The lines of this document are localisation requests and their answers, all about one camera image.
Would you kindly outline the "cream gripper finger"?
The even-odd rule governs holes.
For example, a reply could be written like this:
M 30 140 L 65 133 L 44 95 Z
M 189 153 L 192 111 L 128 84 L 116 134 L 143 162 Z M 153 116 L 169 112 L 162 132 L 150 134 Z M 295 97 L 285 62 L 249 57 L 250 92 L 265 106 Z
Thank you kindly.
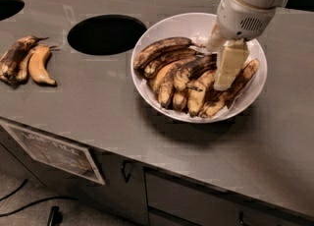
M 230 40 L 220 48 L 214 81 L 216 90 L 223 91 L 231 87 L 248 55 L 249 50 L 243 39 Z
M 221 37 L 218 25 L 213 25 L 211 34 L 208 38 L 206 49 L 208 52 L 218 52 L 226 43 L 226 39 Z

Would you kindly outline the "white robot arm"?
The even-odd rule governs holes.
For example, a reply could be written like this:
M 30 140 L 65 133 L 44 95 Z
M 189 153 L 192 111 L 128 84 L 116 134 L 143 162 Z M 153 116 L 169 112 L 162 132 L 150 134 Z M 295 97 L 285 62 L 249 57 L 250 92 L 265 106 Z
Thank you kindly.
M 206 48 L 218 53 L 214 88 L 231 87 L 248 57 L 246 42 L 260 36 L 281 0 L 221 0 Z

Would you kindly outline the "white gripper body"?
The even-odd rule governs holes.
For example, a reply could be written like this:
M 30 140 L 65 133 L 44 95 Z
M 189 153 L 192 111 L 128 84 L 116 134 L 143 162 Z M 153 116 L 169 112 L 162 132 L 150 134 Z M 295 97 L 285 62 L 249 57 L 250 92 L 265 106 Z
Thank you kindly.
M 276 10 L 261 9 L 240 0 L 221 0 L 217 26 L 224 39 L 251 40 L 260 36 L 275 16 Z

